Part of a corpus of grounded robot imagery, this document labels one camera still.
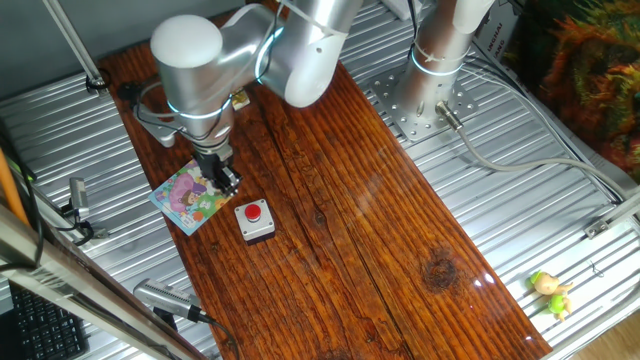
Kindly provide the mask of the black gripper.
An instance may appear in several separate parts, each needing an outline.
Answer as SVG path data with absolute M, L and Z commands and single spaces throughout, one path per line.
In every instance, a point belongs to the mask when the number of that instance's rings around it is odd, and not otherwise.
M 212 178 L 213 187 L 222 195 L 236 193 L 242 177 L 233 169 L 233 149 L 231 147 L 221 147 L 211 153 L 196 151 L 196 160 L 202 175 L 205 178 Z

